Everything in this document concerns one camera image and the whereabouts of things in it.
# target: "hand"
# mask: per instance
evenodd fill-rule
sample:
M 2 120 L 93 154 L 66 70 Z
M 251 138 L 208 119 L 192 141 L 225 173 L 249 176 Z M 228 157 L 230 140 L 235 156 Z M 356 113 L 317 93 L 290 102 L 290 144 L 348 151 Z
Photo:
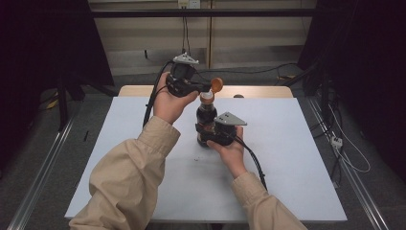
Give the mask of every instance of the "hand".
M 242 140 L 243 129 L 242 126 L 236 126 L 237 136 Z M 246 173 L 244 165 L 244 147 L 238 142 L 234 141 L 230 146 L 221 146 L 214 141 L 207 141 L 207 145 L 216 150 L 223 163 L 228 167 L 234 178 L 239 177 L 241 174 Z
M 166 85 L 168 75 L 168 72 L 162 74 L 156 88 L 157 91 Z M 182 114 L 186 105 L 193 102 L 198 95 L 199 93 L 197 91 L 193 91 L 186 97 L 178 98 L 171 95 L 168 89 L 165 87 L 158 92 L 158 95 L 155 98 L 155 102 L 153 104 L 153 115 L 173 125 L 173 123 Z

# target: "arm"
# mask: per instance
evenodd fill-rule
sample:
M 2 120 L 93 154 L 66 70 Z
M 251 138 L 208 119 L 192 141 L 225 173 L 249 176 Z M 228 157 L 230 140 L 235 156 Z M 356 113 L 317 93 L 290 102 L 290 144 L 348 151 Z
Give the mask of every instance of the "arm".
M 165 86 L 167 75 L 158 89 Z M 69 222 L 72 229 L 145 229 L 155 210 L 165 158 L 180 136 L 172 124 L 197 95 L 176 98 L 166 88 L 158 93 L 154 116 L 140 136 L 113 148 L 92 171 L 92 197 Z
M 237 136 L 243 136 L 237 126 Z M 223 147 L 208 141 L 234 177 L 233 191 L 244 208 L 250 229 L 305 229 L 305 226 L 273 195 L 269 195 L 252 172 L 247 172 L 243 161 L 244 147 L 237 142 Z

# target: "brown bottle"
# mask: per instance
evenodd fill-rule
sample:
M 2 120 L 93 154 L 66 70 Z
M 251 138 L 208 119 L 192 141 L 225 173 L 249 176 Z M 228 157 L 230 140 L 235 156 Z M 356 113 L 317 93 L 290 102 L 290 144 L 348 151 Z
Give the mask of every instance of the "brown bottle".
M 200 93 L 201 104 L 196 111 L 197 125 L 212 134 L 214 134 L 214 118 L 217 116 L 217 110 L 214 107 L 213 101 L 214 93 L 212 90 Z M 197 133 L 197 143 L 200 146 L 207 147 L 207 140 L 207 135 Z

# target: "table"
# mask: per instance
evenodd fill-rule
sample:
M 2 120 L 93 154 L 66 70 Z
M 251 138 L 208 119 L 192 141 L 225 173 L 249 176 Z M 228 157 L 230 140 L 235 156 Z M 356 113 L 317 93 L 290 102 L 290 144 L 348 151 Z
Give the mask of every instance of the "table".
M 152 86 L 125 86 L 120 97 L 113 100 L 66 218 L 74 216 L 90 198 L 88 177 L 97 162 L 123 139 L 138 136 L 148 97 L 129 96 L 149 95 L 151 89 Z M 244 141 L 262 165 L 269 193 L 278 197 L 300 220 L 346 220 L 290 90 L 275 86 L 225 86 L 221 92 L 214 105 L 218 113 L 230 109 L 248 123 Z M 246 98 L 221 98 L 235 94 Z M 217 153 L 196 143 L 193 124 L 198 106 L 198 100 L 188 105 L 174 123 L 182 136 L 167 158 L 166 176 L 159 187 L 151 221 L 244 222 L 245 214 L 229 186 L 233 180 L 230 173 Z M 246 168 L 258 173 L 250 157 L 244 154 Z

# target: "beige sleeve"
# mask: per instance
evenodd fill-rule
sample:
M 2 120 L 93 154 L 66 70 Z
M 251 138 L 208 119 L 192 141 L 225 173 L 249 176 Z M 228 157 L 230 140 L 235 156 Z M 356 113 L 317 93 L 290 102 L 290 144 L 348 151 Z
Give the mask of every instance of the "beige sleeve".
M 138 139 L 113 148 L 90 175 L 88 204 L 69 222 L 71 229 L 145 229 L 156 206 L 165 158 L 180 133 L 152 117 Z
M 269 195 L 252 172 L 233 182 L 233 191 L 245 210 L 250 229 L 306 229 L 273 195 Z

